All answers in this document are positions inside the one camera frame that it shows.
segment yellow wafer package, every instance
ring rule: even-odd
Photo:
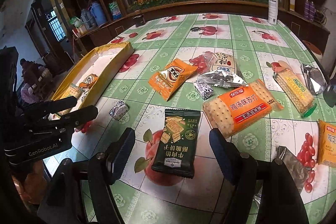
[[[163,99],[168,101],[169,97],[182,85],[196,70],[197,66],[191,66],[176,58],[163,70],[152,75],[148,83]]]
[[[286,68],[275,73],[274,79],[291,99],[302,117],[308,117],[313,113],[317,106],[313,103],[314,97],[291,70]]]
[[[257,79],[203,103],[211,128],[218,128],[225,138],[245,129],[272,112],[282,110],[264,83]]]
[[[336,167],[336,126],[319,119],[319,130],[318,163]]]

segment small box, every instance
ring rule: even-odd
[[[113,107],[110,110],[109,114],[113,119],[119,121],[122,116],[126,114],[128,109],[128,106],[122,100],[119,100],[113,104]]]

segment small black and white candy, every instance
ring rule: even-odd
[[[203,100],[209,99],[215,93],[213,89],[206,83],[194,82],[194,87],[196,91],[201,95]]]

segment orange snack bag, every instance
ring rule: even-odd
[[[157,71],[149,79],[148,83],[163,99],[168,101],[169,97],[182,85],[196,70],[197,66],[191,66],[176,58],[163,70]]]
[[[274,99],[264,83],[257,79],[215,99],[203,103],[211,128],[218,128],[225,138],[245,129],[257,120],[283,106]]]
[[[336,167],[336,126],[319,119],[318,164]]]

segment dark green biscuit packet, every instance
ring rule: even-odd
[[[152,170],[193,178],[194,158],[201,112],[166,109],[165,127],[157,148]]]

